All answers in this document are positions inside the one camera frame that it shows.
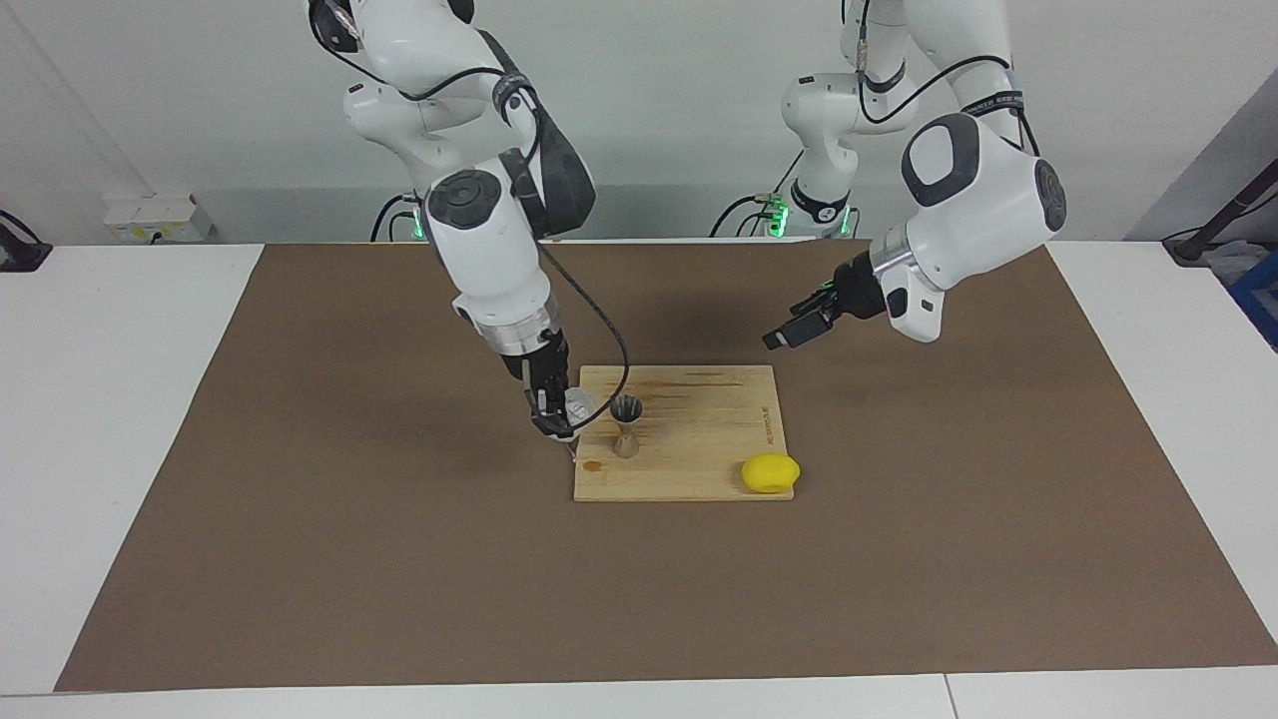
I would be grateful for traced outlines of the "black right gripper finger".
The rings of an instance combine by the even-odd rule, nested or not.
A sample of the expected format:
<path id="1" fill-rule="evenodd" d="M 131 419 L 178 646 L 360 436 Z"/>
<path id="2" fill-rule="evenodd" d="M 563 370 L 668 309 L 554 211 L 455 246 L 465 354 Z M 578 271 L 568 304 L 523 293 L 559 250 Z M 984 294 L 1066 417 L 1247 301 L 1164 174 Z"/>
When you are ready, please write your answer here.
<path id="1" fill-rule="evenodd" d="M 569 390 L 530 388 L 530 423 L 552 441 L 575 441 L 573 412 L 569 410 Z"/>

